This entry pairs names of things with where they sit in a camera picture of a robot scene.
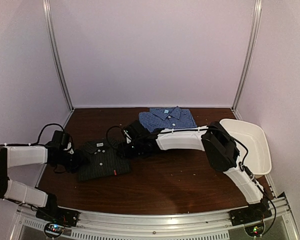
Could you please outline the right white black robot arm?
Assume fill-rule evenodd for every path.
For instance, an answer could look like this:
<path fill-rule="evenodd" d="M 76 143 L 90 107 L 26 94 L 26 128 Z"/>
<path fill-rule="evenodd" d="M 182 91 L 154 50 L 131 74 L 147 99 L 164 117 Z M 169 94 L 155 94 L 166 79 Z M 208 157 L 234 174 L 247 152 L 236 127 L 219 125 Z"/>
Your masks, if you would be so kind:
<path fill-rule="evenodd" d="M 118 155 L 133 159 L 174 149 L 203 151 L 210 167 L 227 175 L 244 195 L 249 220 L 256 221 L 269 210 L 269 197 L 245 165 L 249 149 L 218 121 L 196 128 L 157 128 L 150 132 L 136 120 L 121 132 L 125 140 L 118 144 Z"/>

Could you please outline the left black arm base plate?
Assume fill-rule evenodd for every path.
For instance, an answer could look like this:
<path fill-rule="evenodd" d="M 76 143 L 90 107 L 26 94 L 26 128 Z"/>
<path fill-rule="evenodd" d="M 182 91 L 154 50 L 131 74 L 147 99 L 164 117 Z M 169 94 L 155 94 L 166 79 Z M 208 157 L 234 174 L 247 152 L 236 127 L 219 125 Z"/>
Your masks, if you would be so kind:
<path fill-rule="evenodd" d="M 58 207 L 55 212 L 46 208 L 39 207 L 36 210 L 35 216 L 38 219 L 45 220 L 46 222 L 56 223 L 64 227 L 76 227 L 79 212 L 76 210 Z"/>

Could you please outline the dark striped long sleeve shirt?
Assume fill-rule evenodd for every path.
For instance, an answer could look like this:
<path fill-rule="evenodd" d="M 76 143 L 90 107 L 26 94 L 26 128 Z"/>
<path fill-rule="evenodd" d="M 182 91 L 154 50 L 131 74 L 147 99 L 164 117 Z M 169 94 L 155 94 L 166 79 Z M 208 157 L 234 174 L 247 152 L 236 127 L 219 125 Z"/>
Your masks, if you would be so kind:
<path fill-rule="evenodd" d="M 128 174 L 131 163 L 117 155 L 114 147 L 118 142 L 114 139 L 97 139 L 85 142 L 79 149 L 88 163 L 78 169 L 78 181 L 86 182 L 93 179 Z"/>

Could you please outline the blue checked shirt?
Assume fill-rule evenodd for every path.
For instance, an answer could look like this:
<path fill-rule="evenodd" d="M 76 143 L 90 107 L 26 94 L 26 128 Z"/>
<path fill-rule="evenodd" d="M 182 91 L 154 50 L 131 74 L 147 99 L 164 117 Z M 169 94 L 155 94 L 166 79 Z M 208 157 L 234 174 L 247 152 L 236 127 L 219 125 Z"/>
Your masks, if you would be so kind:
<path fill-rule="evenodd" d="M 189 109 L 176 107 L 150 108 L 138 114 L 139 122 L 149 132 L 158 129 L 192 129 L 197 124 Z"/>

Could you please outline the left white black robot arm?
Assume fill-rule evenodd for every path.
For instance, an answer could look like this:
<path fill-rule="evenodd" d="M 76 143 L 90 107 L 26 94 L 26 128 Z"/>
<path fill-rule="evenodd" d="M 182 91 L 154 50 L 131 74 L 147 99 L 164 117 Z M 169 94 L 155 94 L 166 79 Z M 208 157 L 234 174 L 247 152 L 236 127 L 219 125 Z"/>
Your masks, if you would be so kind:
<path fill-rule="evenodd" d="M 63 130 L 56 130 L 51 141 L 46 144 L 0 144 L 0 199 L 36 207 L 51 222 L 57 222 L 62 218 L 57 197 L 11 180 L 8 170 L 19 166 L 48 164 L 52 167 L 63 166 L 66 172 L 76 173 L 88 162 L 82 151 L 74 148 L 70 134 Z"/>

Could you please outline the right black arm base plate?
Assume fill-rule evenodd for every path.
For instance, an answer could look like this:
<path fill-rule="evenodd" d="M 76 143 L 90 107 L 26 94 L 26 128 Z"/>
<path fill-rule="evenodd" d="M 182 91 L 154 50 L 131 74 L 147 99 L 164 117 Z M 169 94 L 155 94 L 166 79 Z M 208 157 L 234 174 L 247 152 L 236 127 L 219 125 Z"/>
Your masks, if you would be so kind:
<path fill-rule="evenodd" d="M 259 222 L 264 218 L 269 218 L 272 216 L 272 211 L 269 206 L 258 203 L 248 205 L 244 208 L 231 210 L 229 216 L 231 224 L 233 226 L 238 226 Z"/>

